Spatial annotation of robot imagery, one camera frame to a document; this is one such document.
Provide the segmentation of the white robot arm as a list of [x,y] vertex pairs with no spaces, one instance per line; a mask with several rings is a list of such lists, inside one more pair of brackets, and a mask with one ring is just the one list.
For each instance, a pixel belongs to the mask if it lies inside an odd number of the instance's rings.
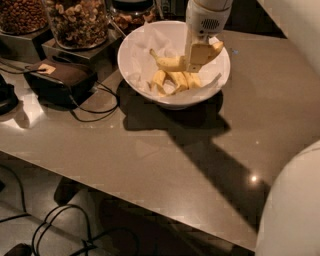
[[234,0],[229,84],[184,152],[201,231],[255,256],[319,256],[319,0]]

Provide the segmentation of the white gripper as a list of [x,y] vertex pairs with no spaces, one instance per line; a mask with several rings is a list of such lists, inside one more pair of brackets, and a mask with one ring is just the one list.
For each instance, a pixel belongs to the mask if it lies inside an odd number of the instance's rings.
[[229,18],[233,0],[189,0],[186,9],[187,33],[185,63],[188,72],[197,73],[208,63],[212,46],[207,37],[219,34]]

